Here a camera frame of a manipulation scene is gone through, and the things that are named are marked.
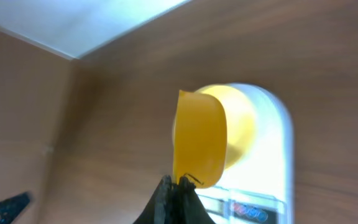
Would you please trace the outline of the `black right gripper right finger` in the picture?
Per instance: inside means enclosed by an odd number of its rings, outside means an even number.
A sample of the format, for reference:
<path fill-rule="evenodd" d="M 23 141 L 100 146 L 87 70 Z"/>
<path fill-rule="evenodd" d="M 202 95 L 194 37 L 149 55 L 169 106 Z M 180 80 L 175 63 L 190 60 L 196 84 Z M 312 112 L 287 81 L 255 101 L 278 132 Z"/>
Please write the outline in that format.
<path fill-rule="evenodd" d="M 185 176 L 174 188 L 174 223 L 215 224 L 197 196 L 195 184 Z"/>

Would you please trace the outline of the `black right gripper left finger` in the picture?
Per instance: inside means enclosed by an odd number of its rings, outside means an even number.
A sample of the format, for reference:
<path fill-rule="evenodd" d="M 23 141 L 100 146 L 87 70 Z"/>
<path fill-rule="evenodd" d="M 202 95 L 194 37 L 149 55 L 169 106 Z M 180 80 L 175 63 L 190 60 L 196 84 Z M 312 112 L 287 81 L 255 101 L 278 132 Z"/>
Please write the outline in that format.
<path fill-rule="evenodd" d="M 168 224 L 172 222 L 172 178 L 161 178 L 150 200 L 134 224 Z"/>

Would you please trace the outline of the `orange plastic scoop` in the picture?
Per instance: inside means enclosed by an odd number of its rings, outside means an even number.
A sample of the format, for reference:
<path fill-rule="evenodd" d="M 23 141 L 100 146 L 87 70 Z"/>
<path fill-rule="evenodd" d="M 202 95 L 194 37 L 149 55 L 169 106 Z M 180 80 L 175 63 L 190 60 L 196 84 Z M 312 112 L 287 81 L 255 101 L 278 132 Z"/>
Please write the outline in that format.
<path fill-rule="evenodd" d="M 180 90 L 173 125 L 173 178 L 193 179 L 207 189 L 221 178 L 227 148 L 227 124 L 220 101 L 207 94 Z"/>

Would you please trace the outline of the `white digital kitchen scale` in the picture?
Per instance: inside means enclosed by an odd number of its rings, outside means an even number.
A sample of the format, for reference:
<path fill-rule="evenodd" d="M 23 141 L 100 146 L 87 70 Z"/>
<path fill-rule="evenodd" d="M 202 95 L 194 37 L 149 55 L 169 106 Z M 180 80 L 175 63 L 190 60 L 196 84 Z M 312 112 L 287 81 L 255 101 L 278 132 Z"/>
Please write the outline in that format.
<path fill-rule="evenodd" d="M 233 86 L 250 98 L 257 135 L 248 154 L 225 168 L 216 185 L 196 193 L 215 223 L 294 223 L 293 125 L 288 110 L 259 86 L 221 85 Z"/>

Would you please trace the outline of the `yellow plastic bowl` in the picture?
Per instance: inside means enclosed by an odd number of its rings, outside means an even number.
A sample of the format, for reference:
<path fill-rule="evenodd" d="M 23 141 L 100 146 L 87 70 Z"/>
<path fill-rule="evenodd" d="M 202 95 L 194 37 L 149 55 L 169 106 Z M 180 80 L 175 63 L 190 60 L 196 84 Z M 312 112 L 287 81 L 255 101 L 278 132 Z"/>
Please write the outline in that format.
<path fill-rule="evenodd" d="M 257 115 L 248 96 L 230 85 L 208 85 L 196 91 L 215 97 L 224 108 L 227 125 L 225 168 L 239 163 L 251 150 L 257 135 Z"/>

